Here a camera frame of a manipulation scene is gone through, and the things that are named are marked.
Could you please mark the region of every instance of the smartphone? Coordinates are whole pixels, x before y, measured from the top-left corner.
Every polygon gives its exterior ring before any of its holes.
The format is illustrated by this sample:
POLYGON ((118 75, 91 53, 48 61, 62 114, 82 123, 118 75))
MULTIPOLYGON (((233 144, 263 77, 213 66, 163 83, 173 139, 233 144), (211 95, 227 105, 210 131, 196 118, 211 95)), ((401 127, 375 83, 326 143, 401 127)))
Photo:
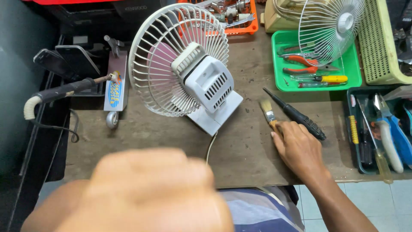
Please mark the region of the smartphone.
POLYGON ((55 49, 81 78, 96 79, 100 77, 99 69, 82 47, 78 45, 58 45, 55 49))
POLYGON ((67 82, 75 82, 82 79, 61 56, 48 49, 41 49, 34 56, 33 62, 61 76, 67 82))

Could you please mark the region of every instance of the fan grille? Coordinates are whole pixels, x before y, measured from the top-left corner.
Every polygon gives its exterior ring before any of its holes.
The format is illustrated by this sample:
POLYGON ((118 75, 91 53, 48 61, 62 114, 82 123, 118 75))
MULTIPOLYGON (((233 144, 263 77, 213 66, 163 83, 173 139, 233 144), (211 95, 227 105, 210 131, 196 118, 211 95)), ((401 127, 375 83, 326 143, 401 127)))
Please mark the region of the fan grille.
POLYGON ((364 5, 363 0, 307 0, 299 22, 301 52, 314 52, 315 66, 337 60, 355 41, 364 5), (341 33, 338 20, 345 13, 353 17, 353 24, 341 33))
POLYGON ((227 63, 228 44, 224 28, 202 7, 173 4, 150 16, 133 41, 129 74, 145 106, 161 115, 183 116, 200 107, 184 89, 171 63, 191 43, 227 63))

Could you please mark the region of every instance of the red-handled pliers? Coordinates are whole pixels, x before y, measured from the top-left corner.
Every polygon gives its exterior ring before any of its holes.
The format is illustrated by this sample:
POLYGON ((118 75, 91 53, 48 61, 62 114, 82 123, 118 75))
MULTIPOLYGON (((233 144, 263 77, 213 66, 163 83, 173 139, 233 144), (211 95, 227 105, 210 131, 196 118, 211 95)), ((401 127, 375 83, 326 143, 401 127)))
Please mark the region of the red-handled pliers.
POLYGON ((305 69, 288 69, 288 68, 283 68, 283 72, 290 74, 290 75, 297 75, 297 74, 307 74, 307 73, 316 73, 318 69, 321 70, 328 70, 328 71, 337 71, 340 70, 339 68, 332 66, 330 64, 326 64, 323 66, 313 66, 318 63, 316 59, 306 59, 303 58, 302 56, 299 55, 290 55, 290 56, 284 56, 284 60, 291 62, 291 63, 301 63, 307 66, 305 69))

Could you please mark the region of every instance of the small wheel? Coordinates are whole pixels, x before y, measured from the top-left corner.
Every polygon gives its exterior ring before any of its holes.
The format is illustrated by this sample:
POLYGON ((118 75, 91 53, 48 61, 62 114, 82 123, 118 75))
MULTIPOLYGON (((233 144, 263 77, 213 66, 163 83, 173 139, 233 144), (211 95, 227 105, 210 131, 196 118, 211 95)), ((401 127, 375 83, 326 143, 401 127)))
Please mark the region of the small wheel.
POLYGON ((117 128, 117 122, 119 121, 119 112, 118 111, 110 111, 106 117, 106 125, 110 129, 117 128))

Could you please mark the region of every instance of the paintbrush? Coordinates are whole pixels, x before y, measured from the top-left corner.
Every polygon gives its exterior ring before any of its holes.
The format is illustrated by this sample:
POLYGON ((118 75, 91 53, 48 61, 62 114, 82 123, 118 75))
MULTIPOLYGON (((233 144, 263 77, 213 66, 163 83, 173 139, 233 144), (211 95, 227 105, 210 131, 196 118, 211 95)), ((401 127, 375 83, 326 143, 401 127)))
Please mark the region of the paintbrush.
POLYGON ((270 104, 270 101, 268 99, 264 99, 259 102, 260 107, 263 110, 263 113, 265 114, 266 120, 269 123, 269 125, 272 127, 273 131, 275 131, 276 134, 279 135, 280 138, 283 138, 283 135, 280 133, 279 129, 276 127, 276 117, 273 114, 272 111, 272 105, 270 104))

